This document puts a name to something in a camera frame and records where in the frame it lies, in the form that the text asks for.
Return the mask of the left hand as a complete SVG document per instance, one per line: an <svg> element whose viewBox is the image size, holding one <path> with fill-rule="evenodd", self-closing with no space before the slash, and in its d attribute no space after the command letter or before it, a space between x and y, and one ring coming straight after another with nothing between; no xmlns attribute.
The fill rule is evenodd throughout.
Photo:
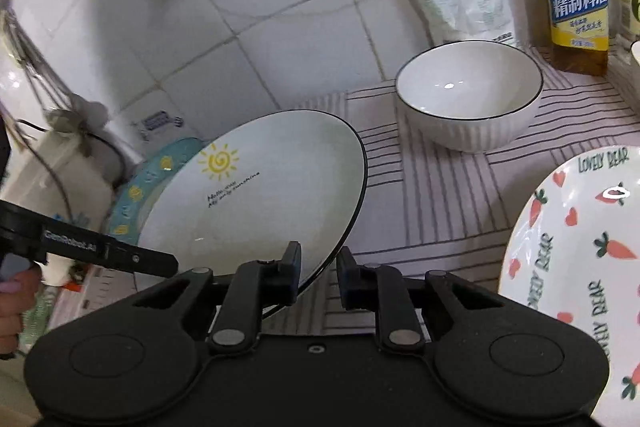
<svg viewBox="0 0 640 427"><path fill-rule="evenodd" d="M35 306L41 282L39 265L17 273L1 283L0 352L8 357L18 348L18 335L23 330L22 315Z"/></svg>

